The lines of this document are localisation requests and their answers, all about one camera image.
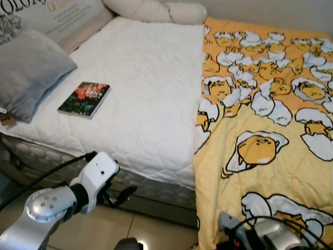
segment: gray pillow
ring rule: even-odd
[[[0,108],[30,122],[36,103],[77,67],[55,42],[30,27],[0,46]]]

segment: headboard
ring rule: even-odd
[[[112,19],[102,0],[1,0],[0,35],[29,25],[70,52]]]
[[[333,35],[332,0],[173,0],[203,4],[214,18]]]

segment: black cable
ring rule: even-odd
[[[270,216],[254,216],[254,217],[248,218],[246,220],[243,220],[242,222],[240,222],[239,224],[237,224],[234,228],[232,228],[232,230],[234,232],[236,232],[237,229],[240,228],[243,224],[245,224],[245,223],[247,223],[247,222],[249,222],[251,220],[254,220],[254,219],[270,219],[270,220],[275,220],[275,221],[281,222],[281,223],[289,226],[290,228],[293,228],[294,230],[298,231],[298,233],[300,233],[301,235],[303,235],[304,239],[309,244],[310,241],[305,237],[305,235],[303,233],[301,233],[295,227],[291,226],[289,223],[295,224],[298,227],[304,229],[307,233],[309,233],[313,238],[315,238],[319,243],[321,243],[324,246],[324,248],[326,248],[327,250],[333,250],[324,241],[322,241],[317,235],[315,235],[313,232],[311,232],[308,228],[304,227],[303,225],[298,224],[297,222],[295,222],[293,220],[287,220],[287,219],[283,219],[282,220],[282,219],[278,219],[278,218],[270,217]]]
[[[1,205],[0,205],[0,211],[3,210],[6,206],[8,206],[12,201],[14,201],[17,197],[19,197],[21,194],[23,194],[25,191],[29,190],[30,188],[32,188],[33,186],[35,186],[37,183],[39,183],[41,180],[45,179],[46,177],[50,176],[51,174],[53,174],[54,172],[76,162],[79,160],[82,160],[83,158],[86,158],[86,160],[89,162],[92,158],[94,158],[96,156],[96,152],[91,152],[82,156],[79,156],[77,158],[74,158],[72,160],[69,160],[68,162],[65,162],[57,167],[54,167],[53,169],[51,169],[50,171],[46,172],[45,174],[41,175],[40,177],[38,177],[36,180],[34,180],[32,183],[30,183],[29,185],[25,186],[22,190],[20,190],[17,194],[13,195],[11,198],[7,199],[6,201],[4,201]]]

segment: wall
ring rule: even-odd
[[[333,35],[333,0],[160,0],[205,5],[209,16]]]

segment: tag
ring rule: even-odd
[[[15,125],[15,119],[11,114],[0,113],[0,122],[2,126]]]
[[[7,110],[4,109],[4,108],[0,108],[0,113],[4,113],[4,114],[6,114],[6,113],[7,113]]]

